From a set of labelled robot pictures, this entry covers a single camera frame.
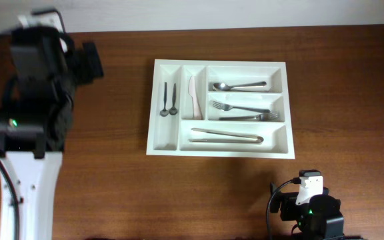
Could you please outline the small steel teaspoon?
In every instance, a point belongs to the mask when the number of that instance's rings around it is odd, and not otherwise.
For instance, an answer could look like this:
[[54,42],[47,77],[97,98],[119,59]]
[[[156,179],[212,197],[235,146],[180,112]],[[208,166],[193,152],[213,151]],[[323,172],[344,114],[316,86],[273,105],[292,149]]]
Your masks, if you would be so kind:
[[164,82],[164,88],[163,88],[163,108],[160,110],[159,114],[162,117],[168,116],[169,112],[167,110],[166,104],[167,104],[167,83]]
[[178,112],[176,108],[176,100],[177,100],[177,84],[175,83],[173,85],[173,92],[172,92],[172,107],[169,109],[170,115],[176,115]]

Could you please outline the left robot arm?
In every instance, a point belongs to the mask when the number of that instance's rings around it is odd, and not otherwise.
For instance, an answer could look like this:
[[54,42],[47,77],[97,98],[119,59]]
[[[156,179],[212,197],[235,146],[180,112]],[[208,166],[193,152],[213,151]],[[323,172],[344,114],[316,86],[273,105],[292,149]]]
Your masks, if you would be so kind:
[[96,44],[54,27],[11,33],[15,74],[0,106],[0,239],[50,239],[75,92],[103,76]]

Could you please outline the pink plastic knife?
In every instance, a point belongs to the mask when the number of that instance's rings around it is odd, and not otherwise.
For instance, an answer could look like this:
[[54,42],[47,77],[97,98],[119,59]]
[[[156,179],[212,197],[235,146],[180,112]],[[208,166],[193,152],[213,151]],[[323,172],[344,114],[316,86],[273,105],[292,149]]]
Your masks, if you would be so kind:
[[192,75],[189,79],[188,94],[192,98],[193,118],[196,120],[202,120],[202,112],[199,106],[199,100],[196,91],[195,77]]

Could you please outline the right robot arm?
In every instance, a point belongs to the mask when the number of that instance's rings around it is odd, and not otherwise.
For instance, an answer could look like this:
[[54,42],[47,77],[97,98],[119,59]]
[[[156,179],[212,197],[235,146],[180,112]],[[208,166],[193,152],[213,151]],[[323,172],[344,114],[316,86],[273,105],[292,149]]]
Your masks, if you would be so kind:
[[344,239],[344,217],[341,201],[329,195],[323,186],[320,171],[300,170],[299,176],[280,186],[271,183],[266,208],[266,226],[270,230],[269,215],[279,213],[282,221],[294,221],[293,239]]

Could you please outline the steel fork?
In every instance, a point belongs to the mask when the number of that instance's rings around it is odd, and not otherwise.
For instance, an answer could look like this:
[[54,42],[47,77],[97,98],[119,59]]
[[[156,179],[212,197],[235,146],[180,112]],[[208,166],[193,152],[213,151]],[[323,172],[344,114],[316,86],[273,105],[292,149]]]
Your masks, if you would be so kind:
[[279,118],[278,112],[261,113],[241,117],[220,117],[220,121],[272,121]]
[[242,110],[242,111],[250,111],[254,113],[270,113],[270,109],[259,109],[253,107],[242,107],[237,105],[230,105],[227,103],[222,103],[218,101],[210,101],[208,102],[208,106],[218,109],[220,111],[232,111],[232,110]]

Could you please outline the white plastic cutlery tray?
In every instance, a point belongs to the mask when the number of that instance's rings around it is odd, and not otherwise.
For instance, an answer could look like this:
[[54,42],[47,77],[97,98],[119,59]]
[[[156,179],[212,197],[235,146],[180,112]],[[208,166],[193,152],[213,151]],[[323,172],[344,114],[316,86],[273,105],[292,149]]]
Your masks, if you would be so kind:
[[[193,118],[189,79],[195,85],[202,120]],[[266,81],[269,92],[214,91],[214,83],[241,85]],[[173,85],[177,84],[176,115],[160,116],[163,88],[167,83],[167,110],[172,107]],[[218,101],[230,105],[270,109],[279,118],[272,121],[220,121],[220,117],[258,115],[250,111],[220,111],[208,106]],[[192,131],[202,128],[259,135],[260,144],[192,143],[190,139],[232,139]],[[289,104],[287,69],[284,62],[190,61],[157,59],[154,63],[153,88],[147,139],[147,154],[203,157],[252,157],[294,159],[293,129]]]

